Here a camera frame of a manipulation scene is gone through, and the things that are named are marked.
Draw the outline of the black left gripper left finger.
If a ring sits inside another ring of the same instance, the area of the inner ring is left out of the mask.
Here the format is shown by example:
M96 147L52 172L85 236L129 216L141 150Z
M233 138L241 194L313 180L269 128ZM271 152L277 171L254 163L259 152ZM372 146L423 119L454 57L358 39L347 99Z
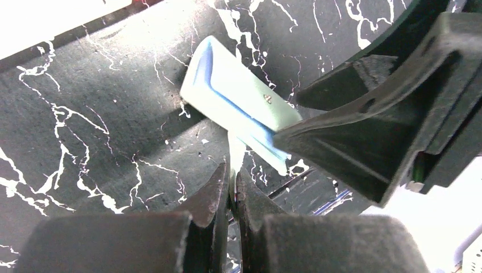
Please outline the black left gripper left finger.
M224 272L230 167L170 212L57 217L33 230L15 272Z

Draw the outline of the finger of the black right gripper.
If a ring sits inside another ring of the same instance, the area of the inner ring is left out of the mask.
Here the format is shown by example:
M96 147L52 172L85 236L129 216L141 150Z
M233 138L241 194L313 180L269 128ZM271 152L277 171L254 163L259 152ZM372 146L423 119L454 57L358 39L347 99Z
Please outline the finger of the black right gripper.
M374 90L276 133L275 147L379 206L400 184L449 186L481 151L481 13L443 12L353 61L369 55L398 64Z
M346 62L298 92L296 102L307 108L330 111L374 90L390 76L398 57L369 55Z

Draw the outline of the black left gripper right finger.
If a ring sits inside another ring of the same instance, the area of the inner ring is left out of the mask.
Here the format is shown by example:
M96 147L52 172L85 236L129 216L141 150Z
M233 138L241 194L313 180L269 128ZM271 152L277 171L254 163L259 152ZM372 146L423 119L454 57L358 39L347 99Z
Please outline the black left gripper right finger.
M287 213L240 171L235 180L243 272L428 272L401 221Z

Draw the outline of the grey-green card holder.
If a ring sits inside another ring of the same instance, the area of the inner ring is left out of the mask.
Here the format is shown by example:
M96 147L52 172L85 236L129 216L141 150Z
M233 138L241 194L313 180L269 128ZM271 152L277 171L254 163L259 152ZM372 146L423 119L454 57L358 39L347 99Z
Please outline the grey-green card holder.
M273 136L301 115L214 36L194 51L180 96L227 131L233 173L240 171L249 147L281 176L287 174L290 155L274 146Z

